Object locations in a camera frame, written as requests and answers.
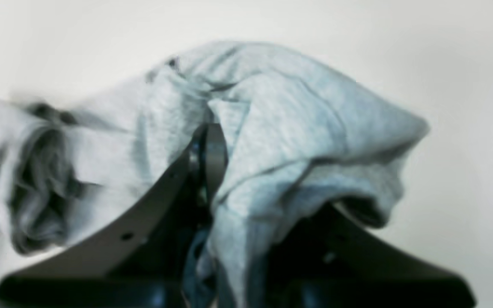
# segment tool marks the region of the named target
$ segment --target gray fabric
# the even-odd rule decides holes
[[[12,108],[0,103],[0,109]],[[15,110],[0,113],[9,113],[0,144],[12,141],[0,174],[1,213],[26,130],[31,135],[44,122]],[[419,117],[309,57],[234,41],[176,55],[70,113],[77,124],[62,131],[74,176],[92,188],[71,202],[66,244],[131,206],[200,123],[221,123],[229,168],[211,205],[207,251],[225,267],[239,307],[248,306],[252,261],[326,201],[367,199],[360,203],[366,208],[349,209],[368,226],[384,226],[403,195],[405,158],[428,131]],[[24,123],[31,124],[20,135],[6,128]],[[8,225],[9,215],[0,214],[6,234]]]

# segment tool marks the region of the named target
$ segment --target crumpled cloth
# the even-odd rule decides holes
[[[423,119],[320,62],[275,44],[236,41],[166,59],[66,114],[73,124],[25,119],[32,116],[28,111],[0,101],[0,147],[10,144],[0,164],[2,232],[13,238],[14,220],[37,220],[35,226],[47,226],[43,236],[57,232],[46,221],[53,216],[9,207],[17,166],[24,149],[35,144],[35,128],[57,127],[55,136],[62,136],[55,145],[65,149],[59,159],[69,163],[41,177],[50,185],[36,188],[68,197],[66,236],[56,236],[55,243],[71,245],[133,205],[186,148],[198,125],[220,123],[229,166],[211,205],[206,251],[225,268],[239,308],[249,306],[253,260],[327,201],[364,200],[346,203],[347,209],[367,226],[384,226],[403,195],[405,159],[428,132]],[[80,194],[56,184],[70,174],[77,184],[71,187],[84,187]],[[37,204],[49,207],[52,201],[45,197]],[[26,253],[35,251],[30,248]]]

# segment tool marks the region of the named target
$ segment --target white background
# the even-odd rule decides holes
[[[493,0],[0,0],[0,98],[64,107],[212,39],[293,47],[426,117],[377,234],[493,308]],[[0,243],[0,274],[21,263]]]

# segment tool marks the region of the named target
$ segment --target white wall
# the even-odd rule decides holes
[[[430,121],[377,234],[493,308],[493,0],[0,0],[0,97],[65,106],[230,38],[303,51]]]

